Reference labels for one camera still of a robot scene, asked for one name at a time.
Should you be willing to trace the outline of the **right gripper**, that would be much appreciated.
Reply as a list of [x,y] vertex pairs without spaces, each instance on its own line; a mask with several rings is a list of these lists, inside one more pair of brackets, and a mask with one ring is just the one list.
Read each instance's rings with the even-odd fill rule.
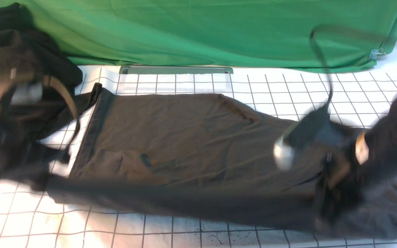
[[366,131],[352,136],[339,147],[329,151],[323,162],[321,177],[315,187],[314,209],[317,220],[335,226],[344,215],[366,204],[362,188],[360,164],[356,158],[357,142]]

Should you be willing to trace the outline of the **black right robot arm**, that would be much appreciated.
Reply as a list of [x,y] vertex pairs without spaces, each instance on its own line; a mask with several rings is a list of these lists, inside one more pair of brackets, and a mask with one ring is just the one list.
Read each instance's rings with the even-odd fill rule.
[[315,203],[323,220],[336,222],[397,179],[397,98],[371,129],[329,151],[316,185]]

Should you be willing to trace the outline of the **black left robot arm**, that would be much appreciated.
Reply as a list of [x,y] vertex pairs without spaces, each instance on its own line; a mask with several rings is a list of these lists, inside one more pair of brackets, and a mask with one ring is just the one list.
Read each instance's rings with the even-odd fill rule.
[[44,33],[0,30],[0,179],[42,179],[51,161],[69,162],[70,145],[40,141],[72,121],[75,139],[82,110],[74,90],[82,80]]

